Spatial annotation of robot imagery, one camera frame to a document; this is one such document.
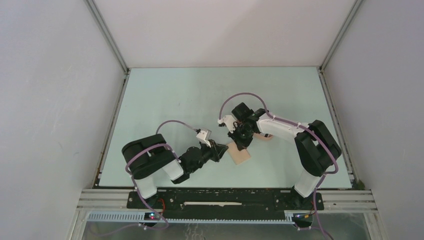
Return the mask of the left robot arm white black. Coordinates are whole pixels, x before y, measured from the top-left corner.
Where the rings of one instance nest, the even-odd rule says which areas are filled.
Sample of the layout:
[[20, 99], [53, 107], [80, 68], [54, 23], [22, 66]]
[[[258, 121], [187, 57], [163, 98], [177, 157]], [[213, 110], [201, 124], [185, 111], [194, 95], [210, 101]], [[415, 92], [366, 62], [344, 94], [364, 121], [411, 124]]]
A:
[[163, 170], [173, 184], [180, 184], [207, 162], [218, 163], [229, 149], [208, 137], [197, 139], [199, 147], [189, 147], [181, 156], [176, 155], [160, 133], [124, 145], [121, 153], [126, 162], [125, 171], [139, 190], [138, 201], [145, 208], [153, 208], [158, 202], [154, 173]]

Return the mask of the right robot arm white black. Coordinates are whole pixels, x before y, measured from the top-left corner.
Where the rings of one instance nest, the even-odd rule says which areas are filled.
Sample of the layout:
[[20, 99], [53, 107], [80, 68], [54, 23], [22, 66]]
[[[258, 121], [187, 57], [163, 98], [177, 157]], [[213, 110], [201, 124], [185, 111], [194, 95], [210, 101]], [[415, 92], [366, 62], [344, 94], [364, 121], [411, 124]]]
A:
[[264, 108], [254, 111], [242, 102], [230, 115], [222, 116], [218, 124], [227, 127], [228, 136], [239, 151], [249, 147], [255, 134], [271, 135], [296, 146], [303, 170], [292, 187], [290, 201], [297, 209], [310, 204], [320, 180], [342, 154], [339, 144], [320, 120], [294, 122], [272, 115]]

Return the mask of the pink oval card tray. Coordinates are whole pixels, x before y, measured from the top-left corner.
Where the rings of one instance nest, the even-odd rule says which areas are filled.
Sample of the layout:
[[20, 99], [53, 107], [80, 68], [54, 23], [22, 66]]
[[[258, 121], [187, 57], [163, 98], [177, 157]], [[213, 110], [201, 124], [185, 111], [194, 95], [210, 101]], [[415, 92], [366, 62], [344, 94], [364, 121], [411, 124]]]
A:
[[268, 133], [255, 133], [253, 136], [261, 141], [270, 141], [273, 138], [273, 135]]

